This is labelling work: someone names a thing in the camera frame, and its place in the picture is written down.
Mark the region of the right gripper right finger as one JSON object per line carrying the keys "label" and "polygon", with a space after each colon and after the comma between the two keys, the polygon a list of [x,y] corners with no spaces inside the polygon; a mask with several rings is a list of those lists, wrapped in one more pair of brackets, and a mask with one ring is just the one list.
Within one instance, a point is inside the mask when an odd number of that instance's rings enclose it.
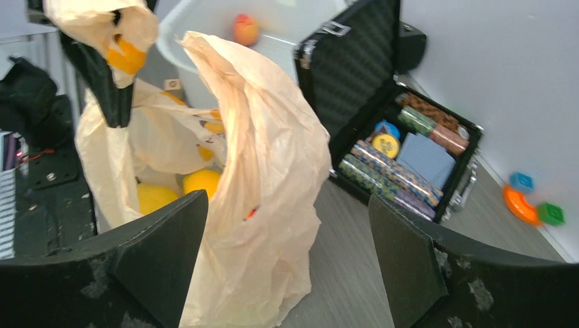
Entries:
{"label": "right gripper right finger", "polygon": [[372,197],[396,327],[577,327],[578,265],[513,253]]}

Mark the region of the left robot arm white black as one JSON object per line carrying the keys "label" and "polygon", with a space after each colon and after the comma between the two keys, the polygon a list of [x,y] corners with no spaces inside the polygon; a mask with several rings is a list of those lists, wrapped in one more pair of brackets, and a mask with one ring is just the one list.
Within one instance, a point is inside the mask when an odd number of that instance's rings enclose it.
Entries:
{"label": "left robot arm white black", "polygon": [[[113,128],[125,128],[131,117],[133,85],[116,86],[112,70],[94,48],[64,32],[59,34],[66,57],[92,92]],[[57,148],[74,136],[59,111],[70,108],[67,96],[57,95],[49,74],[24,57],[8,56],[12,67],[1,80],[1,130],[19,133],[28,146]]]}

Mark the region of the yellow fake mango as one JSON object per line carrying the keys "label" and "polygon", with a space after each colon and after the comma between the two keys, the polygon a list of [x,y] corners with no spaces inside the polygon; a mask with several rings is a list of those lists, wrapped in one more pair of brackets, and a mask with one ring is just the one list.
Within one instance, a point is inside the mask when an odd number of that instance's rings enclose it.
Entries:
{"label": "yellow fake mango", "polygon": [[137,197],[142,215],[148,215],[178,199],[177,193],[161,185],[140,183]]}

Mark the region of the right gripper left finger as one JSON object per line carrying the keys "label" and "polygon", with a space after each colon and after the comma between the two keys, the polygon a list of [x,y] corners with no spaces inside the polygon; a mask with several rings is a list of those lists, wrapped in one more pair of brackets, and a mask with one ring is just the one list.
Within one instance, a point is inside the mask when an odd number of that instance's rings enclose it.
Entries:
{"label": "right gripper left finger", "polygon": [[208,216],[204,191],[51,256],[1,261],[2,327],[177,327]]}

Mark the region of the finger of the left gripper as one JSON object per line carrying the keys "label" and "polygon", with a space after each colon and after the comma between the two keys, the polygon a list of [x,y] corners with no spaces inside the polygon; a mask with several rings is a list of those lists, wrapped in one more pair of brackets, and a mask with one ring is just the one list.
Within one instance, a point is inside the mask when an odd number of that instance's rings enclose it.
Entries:
{"label": "finger of the left gripper", "polygon": [[99,52],[59,32],[61,47],[97,100],[107,126],[126,128],[131,118],[133,85],[119,88]]}

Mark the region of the translucent plastic bag banana print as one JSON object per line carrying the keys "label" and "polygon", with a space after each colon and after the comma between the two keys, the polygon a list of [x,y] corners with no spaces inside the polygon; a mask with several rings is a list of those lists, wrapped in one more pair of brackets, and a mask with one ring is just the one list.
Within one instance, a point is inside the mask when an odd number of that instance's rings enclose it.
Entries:
{"label": "translucent plastic bag banana print", "polygon": [[116,228],[141,214],[139,182],[221,165],[178,325],[276,327],[311,290],[328,132],[293,78],[262,54],[199,31],[179,45],[218,108],[189,108],[137,81],[129,125],[110,127],[90,93],[75,141],[85,177]]}

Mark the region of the yellow fake lemon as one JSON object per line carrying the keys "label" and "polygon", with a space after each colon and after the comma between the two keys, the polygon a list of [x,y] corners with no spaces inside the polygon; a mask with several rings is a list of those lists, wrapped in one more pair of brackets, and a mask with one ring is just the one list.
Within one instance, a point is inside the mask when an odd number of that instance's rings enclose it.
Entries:
{"label": "yellow fake lemon", "polygon": [[217,190],[221,174],[211,169],[200,169],[184,177],[183,193],[204,190],[211,200]]}

